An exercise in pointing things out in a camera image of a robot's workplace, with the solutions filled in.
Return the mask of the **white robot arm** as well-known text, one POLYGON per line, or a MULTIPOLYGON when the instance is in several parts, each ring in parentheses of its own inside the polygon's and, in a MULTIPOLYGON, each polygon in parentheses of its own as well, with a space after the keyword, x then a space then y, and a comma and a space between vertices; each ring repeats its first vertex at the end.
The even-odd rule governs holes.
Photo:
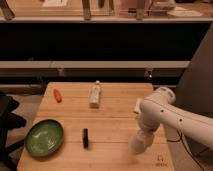
POLYGON ((140 130, 132 143, 138 153, 152 145, 154 132, 161 124, 173 127, 213 149, 213 119, 175 107, 175 100, 176 96, 170 88, 160 87, 140 102, 140 130))

